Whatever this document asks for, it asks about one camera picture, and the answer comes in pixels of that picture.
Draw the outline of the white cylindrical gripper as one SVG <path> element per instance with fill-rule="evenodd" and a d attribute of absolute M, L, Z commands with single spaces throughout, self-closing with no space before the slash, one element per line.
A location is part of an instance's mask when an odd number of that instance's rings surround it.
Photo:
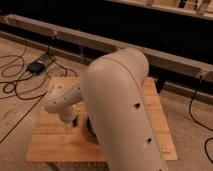
<path fill-rule="evenodd" d="M 65 110 L 59 113 L 59 118 L 64 122 L 64 131 L 66 134 L 71 134 L 74 121 L 77 118 L 76 110 L 73 107 L 67 107 Z"/>

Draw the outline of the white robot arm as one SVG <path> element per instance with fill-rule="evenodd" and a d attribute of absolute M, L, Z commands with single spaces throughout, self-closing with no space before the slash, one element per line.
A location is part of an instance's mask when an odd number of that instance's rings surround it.
<path fill-rule="evenodd" d="M 61 115 L 82 101 L 110 171 L 169 171 L 144 102 L 148 72 L 137 49 L 109 53 L 74 85 L 51 87 L 44 108 Z"/>

